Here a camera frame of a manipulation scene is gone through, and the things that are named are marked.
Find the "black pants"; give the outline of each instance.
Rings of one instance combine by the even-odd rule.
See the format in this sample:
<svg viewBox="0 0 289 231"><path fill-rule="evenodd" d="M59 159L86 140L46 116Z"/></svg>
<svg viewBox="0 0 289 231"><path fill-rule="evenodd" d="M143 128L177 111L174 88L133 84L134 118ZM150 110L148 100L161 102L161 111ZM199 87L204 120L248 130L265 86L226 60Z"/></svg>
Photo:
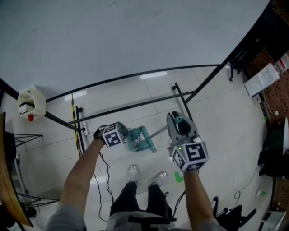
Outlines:
<svg viewBox="0 0 289 231"><path fill-rule="evenodd" d="M129 182L125 185L117 200L111 206L110 216L117 212L140 211L136 200L135 182ZM168 218L172 217L172 209L168 206L166 197L157 184L149 187L149 204L147 212Z"/></svg>

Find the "white tile floor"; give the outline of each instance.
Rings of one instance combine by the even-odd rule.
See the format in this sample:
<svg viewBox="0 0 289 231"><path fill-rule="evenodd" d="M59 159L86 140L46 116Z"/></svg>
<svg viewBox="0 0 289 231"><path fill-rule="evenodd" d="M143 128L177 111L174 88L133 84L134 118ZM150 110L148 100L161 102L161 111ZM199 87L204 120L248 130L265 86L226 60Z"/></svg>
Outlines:
<svg viewBox="0 0 289 231"><path fill-rule="evenodd" d="M83 107L84 116L93 115L149 99L171 94L172 85L178 82L183 92L194 90L214 68L195 68L168 71L167 75L143 79L140 76L99 85L76 92L75 105ZM241 190L253 177L257 168L258 154L266 136L266 126L259 106L254 106L243 86L244 77L235 73L233 82L228 81L228 70L224 68L188 105L199 133L208 148L208 163L201 169L200 177L212 199L220 199L219 211L233 207L238 202L234 194ZM16 101L6 95L2 110L7 113L7 130L14 133L43 134L26 145L20 146L21 170L27 189L31 195L58 198L64 181L72 166L78 159L74 132L47 118L28 122L20 118L16 111ZM185 112L180 99L171 99L155 104L141 106L126 111L88 120L86 125L89 136L103 124L116 121L127 127L143 125L152 134L166 125L166 115L171 111ZM70 96L51 101L47 111L65 121L72 120ZM116 198L126 183L127 167L137 163L140 167L141 184L138 187L140 208L147 205L147 181L157 172L168 172L163 191L168 191L168 203L171 207L184 191L184 183L177 183L174 172L178 171L175 163L168 156L169 137L167 132L153 138L157 153L143 151L132 153L126 146L102 150L105 160L110 165L110 187ZM111 198L105 189L106 165L99 159L95 175L100 183L102 194L102 211L104 219L108 218ZM268 193L256 198L258 189ZM254 177L252 183L243 191L238 204L243 205L243 214L257 208L253 219L241 230L258 230L260 220L268 208L272 189L272 179L266 176ZM49 217L55 212L56 204L42 206L40 214L33 219L33 230L43 230ZM105 229L106 223L98 218L100 206L98 188L95 179L87 200L85 221L88 230ZM189 227L185 199L177 210L177 227Z"/></svg>

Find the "shoe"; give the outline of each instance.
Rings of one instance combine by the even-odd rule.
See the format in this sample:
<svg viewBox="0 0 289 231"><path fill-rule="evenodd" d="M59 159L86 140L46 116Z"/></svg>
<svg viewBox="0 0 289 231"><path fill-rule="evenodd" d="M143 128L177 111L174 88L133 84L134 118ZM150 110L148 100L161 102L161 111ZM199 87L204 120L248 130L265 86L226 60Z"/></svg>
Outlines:
<svg viewBox="0 0 289 231"><path fill-rule="evenodd" d="M152 184L157 184L158 186L162 186L164 182L166 181L167 176L168 176L167 172L165 171L159 172L157 175L155 175L153 178L149 180L149 186L151 186Z"/></svg>
<svg viewBox="0 0 289 231"><path fill-rule="evenodd" d="M128 182L135 182L137 184L138 173L138 166L136 164L130 165L127 173Z"/></svg>

